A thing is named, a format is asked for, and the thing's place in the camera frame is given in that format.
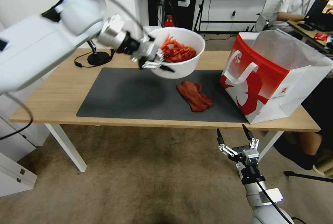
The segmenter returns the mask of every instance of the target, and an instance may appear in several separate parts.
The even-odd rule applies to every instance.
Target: desk
[[[295,29],[296,32],[298,32],[299,34],[301,34],[303,36],[302,41],[309,40],[311,43],[313,43],[315,46],[317,46],[321,51],[323,51],[326,55],[328,55],[328,56],[333,55],[332,53],[330,53],[330,50],[325,49],[326,41],[314,39],[317,33],[323,33],[323,32],[321,32],[319,30],[307,31],[297,25],[299,22],[294,22],[294,21],[288,20],[287,23],[289,25],[291,25]]]
[[[115,54],[112,61],[95,68],[79,68],[74,65],[74,58],[88,52],[78,49],[71,57],[58,66],[49,78],[32,94],[25,104],[34,115],[35,123],[43,123],[53,134],[80,171],[85,171],[86,164],[68,139],[60,124],[140,126],[167,128],[236,128],[242,130],[242,123],[234,122],[198,122],[147,119],[91,118],[77,117],[76,113],[88,94],[96,77],[103,67],[135,68],[138,66],[129,60],[129,56]],[[198,63],[198,70],[223,70],[229,51],[205,51]],[[29,122],[24,109],[20,108],[11,117],[12,122]],[[261,140],[261,157],[273,146],[284,131],[317,132],[319,126],[301,106],[292,116],[268,122],[245,125],[251,130],[268,130]]]

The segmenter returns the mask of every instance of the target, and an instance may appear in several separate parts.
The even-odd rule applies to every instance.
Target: red and white bag
[[[258,123],[290,116],[332,69],[332,60],[280,30],[240,33],[220,83]]]

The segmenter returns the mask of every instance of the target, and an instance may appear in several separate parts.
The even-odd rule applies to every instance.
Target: bag handle
[[[246,67],[246,69],[243,71],[243,73],[239,76],[239,78],[235,78],[233,75],[230,74],[230,72],[228,71],[231,62],[234,60],[234,58],[236,58],[238,55],[240,55],[240,57],[242,56],[242,53],[240,51],[235,51],[231,57],[228,59],[227,64],[225,65],[224,71],[222,73],[222,75],[224,75],[227,79],[230,80],[230,82],[232,82],[233,84],[242,84],[245,82],[245,80],[247,79],[247,77],[251,74],[252,71],[257,71],[258,70],[258,65],[254,62],[252,62],[251,64],[248,65],[248,67]]]

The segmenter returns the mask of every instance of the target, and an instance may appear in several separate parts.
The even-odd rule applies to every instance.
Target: red object
[[[317,33],[315,36],[315,40],[326,41],[328,37],[329,37],[329,34]]]
[[[228,68],[235,77],[239,77],[252,62],[258,65],[258,70],[256,72],[252,71],[241,86],[232,84],[224,75],[220,77],[220,84],[229,94],[236,95],[234,101],[242,113],[247,116],[260,110],[257,109],[258,102],[264,105],[268,102],[268,99],[279,87],[289,70],[274,64],[253,51],[240,35],[237,36],[230,55],[235,50],[239,50],[241,55],[238,55]]]
[[[164,27],[173,27],[173,20],[172,19],[167,19],[164,22]]]
[[[213,106],[213,101],[206,95],[201,94],[201,84],[194,84],[191,81],[184,81],[177,85],[177,90],[185,98],[193,112],[204,112]]]
[[[161,50],[164,54],[164,60],[168,63],[177,63],[190,60],[194,58],[197,53],[196,51],[189,46],[178,43],[176,40],[172,39],[173,37],[167,37]]]

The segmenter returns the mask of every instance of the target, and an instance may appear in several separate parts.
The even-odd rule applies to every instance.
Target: table leg
[[[263,140],[259,142],[258,151],[260,153],[259,161],[264,157],[268,150],[274,145],[277,139],[283,134],[284,131],[269,131]]]
[[[57,142],[64,149],[70,159],[74,162],[79,171],[84,172],[87,165],[74,147],[74,145],[71,143],[61,126],[59,124],[49,123],[46,123],[45,126],[49,129],[53,137],[57,140]]]

